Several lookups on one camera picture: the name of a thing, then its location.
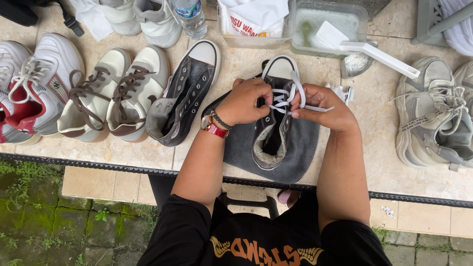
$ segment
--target beaded bracelet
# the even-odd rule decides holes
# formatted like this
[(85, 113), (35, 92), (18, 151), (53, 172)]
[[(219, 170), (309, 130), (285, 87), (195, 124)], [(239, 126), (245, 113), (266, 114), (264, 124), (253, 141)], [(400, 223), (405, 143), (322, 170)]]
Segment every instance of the beaded bracelet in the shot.
[(213, 118), (215, 118), (215, 120), (217, 120), (217, 122), (220, 123), (220, 125), (224, 126), (226, 129), (231, 130), (231, 129), (233, 128), (232, 126), (229, 126), (229, 125), (225, 124), (225, 123), (220, 119), (220, 117), (217, 116), (217, 114), (215, 113), (214, 110), (212, 110), (212, 111), (210, 112), (210, 114), (213, 116)]

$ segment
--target red and white sneaker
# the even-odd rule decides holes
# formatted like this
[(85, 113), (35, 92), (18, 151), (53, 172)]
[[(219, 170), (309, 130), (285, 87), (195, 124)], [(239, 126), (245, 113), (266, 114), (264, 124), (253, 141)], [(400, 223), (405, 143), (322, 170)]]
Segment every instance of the red and white sneaker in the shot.
[(5, 117), (13, 112), (13, 104), (8, 100), (8, 87), (14, 75), (19, 75), (21, 65), (33, 52), (14, 41), (0, 42), (0, 143), (31, 145), (41, 135), (25, 134), (5, 122)]
[(78, 84), (84, 63), (77, 48), (66, 37), (46, 33), (35, 53), (21, 66), (20, 75), (13, 77), (9, 100), (13, 112), (5, 121), (27, 134), (60, 138), (56, 121), (69, 100), (72, 84)]

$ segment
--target canvas shoe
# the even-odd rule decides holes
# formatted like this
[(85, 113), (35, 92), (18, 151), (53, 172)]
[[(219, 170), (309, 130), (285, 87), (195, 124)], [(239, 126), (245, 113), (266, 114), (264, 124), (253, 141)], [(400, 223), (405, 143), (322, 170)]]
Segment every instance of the canvas shoe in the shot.
[[(455, 74), (455, 84), (464, 88), (463, 99), (468, 108), (468, 114), (473, 117), (473, 61), (460, 67)], [(473, 168), (473, 162), (463, 164), (464, 167)]]
[(137, 35), (141, 27), (133, 12), (134, 0), (92, 0), (100, 5), (112, 29), (121, 35)]
[(165, 146), (182, 143), (219, 70), (218, 46), (209, 40), (195, 42), (169, 78), (164, 96), (149, 109), (148, 135)]
[[(256, 121), (253, 140), (253, 159), (259, 168), (273, 170), (278, 167), (286, 155), (289, 133), (292, 126), (289, 103), (293, 89), (293, 78), (299, 79), (296, 62), (290, 56), (278, 55), (269, 60), (261, 76), (273, 90), (273, 106), (270, 113)], [(259, 98), (256, 106), (265, 105)]]
[(127, 142), (141, 142), (146, 135), (145, 122), (151, 104), (163, 95), (170, 75), (169, 60), (159, 48), (143, 48), (118, 82), (108, 106), (110, 133)]
[(57, 120), (69, 100), (71, 83), (77, 84), (84, 63), (76, 47), (64, 36), (46, 33), (20, 75), (13, 77), (9, 100), (13, 111), (5, 121), (28, 134), (59, 138)]
[(148, 43), (169, 48), (179, 39), (182, 26), (174, 19), (167, 0), (135, 0), (133, 11)]
[(108, 105), (115, 89), (133, 61), (126, 50), (114, 48), (98, 61), (87, 81), (70, 91), (58, 130), (83, 142), (100, 142), (108, 135), (105, 126)]
[(456, 171), (473, 160), (473, 125), (466, 103), (456, 94), (452, 71), (442, 59), (428, 56), (412, 67), (420, 71), (419, 77), (402, 76), (396, 90), (397, 156), (412, 167), (450, 165)]
[(0, 143), (31, 145), (41, 135), (23, 133), (5, 122), (5, 117), (13, 112), (13, 103), (8, 99), (8, 88), (13, 76), (20, 74), (21, 65), (33, 52), (14, 41), (0, 42)]

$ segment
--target black t-shirt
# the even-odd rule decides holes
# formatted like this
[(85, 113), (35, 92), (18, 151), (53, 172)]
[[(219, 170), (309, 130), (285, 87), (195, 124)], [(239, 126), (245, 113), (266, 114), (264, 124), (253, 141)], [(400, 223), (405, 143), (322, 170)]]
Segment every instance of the black t-shirt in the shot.
[(205, 206), (171, 195), (137, 266), (187, 265), (389, 266), (391, 263), (374, 232), (360, 222), (332, 222), (324, 228), (318, 243), (256, 214), (236, 213), (213, 222)]

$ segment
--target black bag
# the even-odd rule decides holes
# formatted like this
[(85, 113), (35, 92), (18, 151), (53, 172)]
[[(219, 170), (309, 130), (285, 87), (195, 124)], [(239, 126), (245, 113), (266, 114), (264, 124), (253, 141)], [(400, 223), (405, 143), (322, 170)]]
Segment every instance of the black bag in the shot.
[(62, 9), (64, 24), (72, 29), (77, 36), (84, 31), (79, 27), (76, 19), (69, 14), (59, 0), (0, 0), (0, 16), (22, 26), (33, 26), (38, 22), (38, 16), (30, 9), (32, 6), (46, 7), (49, 2), (56, 2)]

